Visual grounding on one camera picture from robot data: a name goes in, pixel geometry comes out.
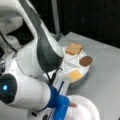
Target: background wall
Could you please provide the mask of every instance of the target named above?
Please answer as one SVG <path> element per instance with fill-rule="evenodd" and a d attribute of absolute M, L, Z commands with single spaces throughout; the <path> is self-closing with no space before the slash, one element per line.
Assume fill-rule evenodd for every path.
<path fill-rule="evenodd" d="M 51 0 L 31 0 L 51 32 Z M 69 31 L 120 47 L 119 0 L 58 0 L 61 32 Z"/>

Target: blue light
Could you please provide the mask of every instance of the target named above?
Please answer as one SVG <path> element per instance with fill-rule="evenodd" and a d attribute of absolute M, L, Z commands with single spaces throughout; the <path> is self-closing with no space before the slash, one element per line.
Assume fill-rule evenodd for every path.
<path fill-rule="evenodd" d="M 8 89 L 8 86 L 7 85 L 4 85 L 3 86 L 3 90 L 6 91 Z"/>

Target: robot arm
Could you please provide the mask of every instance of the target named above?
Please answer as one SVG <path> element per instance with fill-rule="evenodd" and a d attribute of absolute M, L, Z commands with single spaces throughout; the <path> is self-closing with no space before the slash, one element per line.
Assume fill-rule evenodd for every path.
<path fill-rule="evenodd" d="M 19 50 L 16 57 L 13 54 L 8 56 L 6 70 L 0 78 L 0 99 L 10 106 L 28 110 L 56 108 L 54 120 L 63 119 L 69 100 L 59 95 L 52 85 L 37 79 L 43 73 L 60 67 L 63 60 L 61 47 L 50 35 L 30 2 L 4 0 L 0 9 L 4 8 L 22 15 L 34 40 Z"/>

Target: table surface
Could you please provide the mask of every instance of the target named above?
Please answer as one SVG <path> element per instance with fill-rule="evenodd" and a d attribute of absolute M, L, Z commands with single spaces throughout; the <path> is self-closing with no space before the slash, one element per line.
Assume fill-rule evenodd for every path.
<path fill-rule="evenodd" d="M 86 81 L 68 95 L 90 99 L 98 108 L 101 120 L 120 117 L 120 49 L 70 32 L 59 41 L 61 46 L 71 42 L 83 44 L 83 51 L 93 57 Z M 27 120 L 27 111 L 11 108 L 0 102 L 0 120 Z"/>

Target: round cookie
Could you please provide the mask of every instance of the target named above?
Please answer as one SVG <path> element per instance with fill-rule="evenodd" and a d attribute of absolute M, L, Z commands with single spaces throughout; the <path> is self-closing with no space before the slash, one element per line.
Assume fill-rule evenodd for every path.
<path fill-rule="evenodd" d="M 79 60 L 80 65 L 82 65 L 82 66 L 84 66 L 84 67 L 87 67 L 87 66 L 90 65 L 92 62 L 93 62 L 93 59 L 92 59 L 92 57 L 90 57 L 90 56 L 85 56 L 85 57 L 83 57 L 83 58 L 81 58 L 81 59 Z"/>

